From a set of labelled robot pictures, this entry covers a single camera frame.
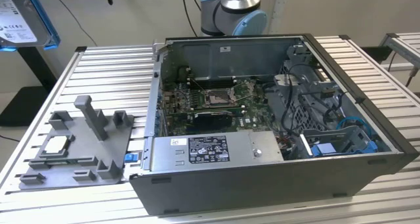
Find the white label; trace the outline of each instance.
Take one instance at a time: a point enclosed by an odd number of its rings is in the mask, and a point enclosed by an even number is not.
[[[186,145],[186,138],[170,139],[170,145]]]
[[[226,46],[226,47],[220,47],[220,52],[221,52],[221,53],[230,52],[230,47],[229,47],[229,46]]]
[[[0,38],[12,43],[37,41],[12,0],[0,0]]]

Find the white wall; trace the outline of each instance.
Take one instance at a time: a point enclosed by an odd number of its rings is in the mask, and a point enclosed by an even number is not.
[[[270,33],[346,34],[374,46],[388,32],[420,32],[418,0],[276,0]]]
[[[61,37],[57,49],[45,51],[46,61],[61,73],[77,46],[93,46],[58,0],[40,0]],[[153,39],[193,36],[181,0],[62,0],[81,26],[100,46],[152,44]],[[274,0],[261,9],[272,13]],[[200,12],[186,0],[194,30],[200,32]],[[0,53],[0,92],[17,91],[38,82],[18,54]]]

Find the hard drive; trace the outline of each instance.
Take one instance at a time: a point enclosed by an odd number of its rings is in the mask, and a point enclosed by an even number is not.
[[[0,49],[53,48],[60,43],[38,0],[0,0]]]

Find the hard drive label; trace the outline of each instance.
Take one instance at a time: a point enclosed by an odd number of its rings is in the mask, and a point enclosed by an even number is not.
[[[188,150],[190,163],[230,161],[225,136],[188,138]]]
[[[0,38],[12,43],[37,41],[12,0],[0,0]]]

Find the metal work surface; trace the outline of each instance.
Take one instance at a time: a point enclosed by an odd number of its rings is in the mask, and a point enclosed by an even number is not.
[[[420,67],[420,33],[388,33],[380,46],[388,46],[417,68]]]
[[[389,73],[360,53],[350,40],[317,38],[384,115],[420,149],[420,102]],[[129,151],[142,149],[142,134],[153,60],[150,46],[88,48],[76,53],[58,83],[0,173],[0,222],[42,223],[418,223],[420,159],[397,174],[376,178],[353,197],[176,217],[149,216],[128,182],[109,186],[20,192],[18,175],[28,169],[50,125],[54,110],[78,115],[72,102],[89,94],[105,115],[125,110],[134,115]],[[137,164],[125,165],[124,175]]]

